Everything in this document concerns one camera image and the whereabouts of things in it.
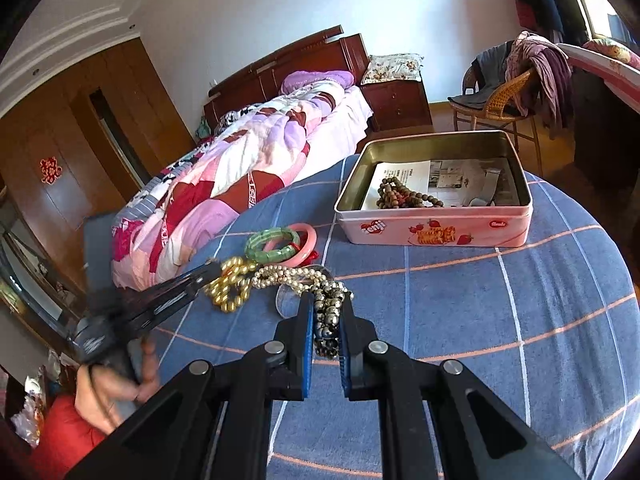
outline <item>green jade bangle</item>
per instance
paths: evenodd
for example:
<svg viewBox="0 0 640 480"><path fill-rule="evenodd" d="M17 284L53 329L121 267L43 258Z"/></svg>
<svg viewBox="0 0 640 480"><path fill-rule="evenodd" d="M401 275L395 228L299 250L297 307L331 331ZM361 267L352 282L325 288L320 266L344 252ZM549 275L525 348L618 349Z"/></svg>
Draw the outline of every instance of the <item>green jade bangle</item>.
<svg viewBox="0 0 640 480"><path fill-rule="evenodd" d="M244 246L244 254L250 260L261 265L279 264L296 255L298 250L291 245L271 251L261 251L267 242L271 240L288 240L300 247L300 235L286 227L273 227L252 235Z"/></svg>

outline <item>chair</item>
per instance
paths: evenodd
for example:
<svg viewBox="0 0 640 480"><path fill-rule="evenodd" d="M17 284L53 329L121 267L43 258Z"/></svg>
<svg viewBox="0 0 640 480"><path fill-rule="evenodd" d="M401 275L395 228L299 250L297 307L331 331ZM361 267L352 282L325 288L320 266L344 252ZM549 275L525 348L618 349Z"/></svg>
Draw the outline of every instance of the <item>chair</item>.
<svg viewBox="0 0 640 480"><path fill-rule="evenodd" d="M535 68L530 68L525 73L517 76L511 81L500 85L494 92L489 96L482 110L477 110L475 108L469 108L464 105L460 105L458 103L449 101L449 104L453 108L453 128L458 131L458 122L469 123L472 130L476 129L476 126L480 124L481 126L487 126L492 129L499 129L508 134L513 135L514 146L516 148L516 152L519 151L518 148L518 137L522 137L527 140L531 140L536 147L536 159L538 160L538 175L542 175L542 156L540 155L540 141L538 140L538 130L536 129L536 121L534 120L534 114L530 113L528 116L523 117L521 115L514 115L505 112L504 107L506 106L509 99L513 98L518 92L520 92L524 86L528 83L533 83L534 78L538 77L538 73ZM462 79L462 93L466 94L466 91L471 89L476 92L476 84L478 80L476 79L476 74L474 73L473 67L469 67L466 71L465 76ZM462 114L464 116L469 116L469 119L459 118L458 114ZM495 126L494 124L487 124L478 121L478 119L489 120L489 121L499 121L503 124L500 126ZM531 120L531 131L533 132L533 137L529 137L523 135L518 132L518 127L516 123L518 121L523 121L525 119ZM507 128L508 124L513 124L513 130Z"/></svg>

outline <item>human hand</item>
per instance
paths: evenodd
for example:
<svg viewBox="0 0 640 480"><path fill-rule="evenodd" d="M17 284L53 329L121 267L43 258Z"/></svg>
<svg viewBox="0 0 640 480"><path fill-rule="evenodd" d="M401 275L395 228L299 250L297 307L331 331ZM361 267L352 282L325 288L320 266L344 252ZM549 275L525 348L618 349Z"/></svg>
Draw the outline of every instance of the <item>human hand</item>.
<svg viewBox="0 0 640 480"><path fill-rule="evenodd" d="M148 339L143 339L140 346L142 384L136 384L105 366L94 365L90 370L88 366L83 365L78 370L76 411L104 434L110 434L124 421L116 407L116 400L146 402L160 389L156 345Z"/></svg>

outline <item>blue tablecloth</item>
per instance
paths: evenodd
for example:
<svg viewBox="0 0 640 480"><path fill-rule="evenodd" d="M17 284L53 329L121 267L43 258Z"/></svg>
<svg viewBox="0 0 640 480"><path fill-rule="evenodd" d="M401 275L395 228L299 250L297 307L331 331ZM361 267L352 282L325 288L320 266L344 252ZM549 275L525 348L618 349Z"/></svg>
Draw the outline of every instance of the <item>blue tablecloth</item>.
<svg viewBox="0 0 640 480"><path fill-rule="evenodd" d="M534 213L516 249L350 244L333 206L356 156L240 215L193 258L242 254L247 236L308 222L320 262L381 339L429 362L460 359L584 478L603 479L640 420L640 314L617 247L574 200L527 175ZM273 336L275 288L235 314L198 297L156 330L166 382L194 359L238 359ZM378 412L348 402L316 359L305 402L276 402L268 478L380 477Z"/></svg>

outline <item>metal screw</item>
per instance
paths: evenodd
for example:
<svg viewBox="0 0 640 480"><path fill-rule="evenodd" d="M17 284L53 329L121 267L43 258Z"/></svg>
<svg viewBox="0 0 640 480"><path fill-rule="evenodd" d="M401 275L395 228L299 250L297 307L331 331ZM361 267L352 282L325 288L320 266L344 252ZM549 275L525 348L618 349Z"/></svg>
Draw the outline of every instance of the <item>metal screw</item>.
<svg viewBox="0 0 640 480"><path fill-rule="evenodd" d="M209 363L203 360L194 361L189 365L189 371L193 375L204 375L209 371Z"/></svg>
<svg viewBox="0 0 640 480"><path fill-rule="evenodd" d="M284 343L281 341L269 341L264 344L264 349L269 354L279 354L284 350Z"/></svg>
<svg viewBox="0 0 640 480"><path fill-rule="evenodd" d="M385 354L389 350L389 345L384 341L372 341L369 343L369 350L374 354Z"/></svg>
<svg viewBox="0 0 640 480"><path fill-rule="evenodd" d="M460 361L456 361L455 359L449 359L448 361L444 361L443 365L444 371L447 374L451 375L460 375L462 370L465 369Z"/></svg>

